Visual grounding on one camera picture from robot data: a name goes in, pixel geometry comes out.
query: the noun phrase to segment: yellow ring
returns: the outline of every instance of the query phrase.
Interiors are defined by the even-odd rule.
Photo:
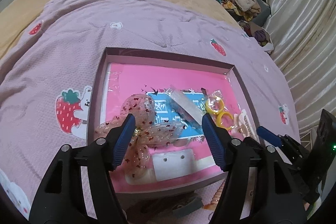
[[[233,116],[232,116],[232,114],[231,114],[230,112],[228,112],[228,111],[223,111],[223,112],[219,113],[219,115],[217,116],[217,118],[216,118],[216,125],[217,125],[218,127],[224,128],[224,129],[226,129],[227,131],[229,131],[229,130],[231,130],[231,127],[224,127],[224,126],[222,125],[222,117],[223,117],[224,115],[229,116],[229,117],[231,118],[231,120],[233,120]]]
[[[225,105],[224,105],[224,102],[223,102],[222,99],[218,100],[218,102],[219,102],[219,109],[218,110],[213,110],[209,107],[208,100],[206,100],[205,108],[206,108],[207,112],[210,113],[210,114],[213,114],[213,115],[218,115],[219,113],[221,113],[223,111]]]

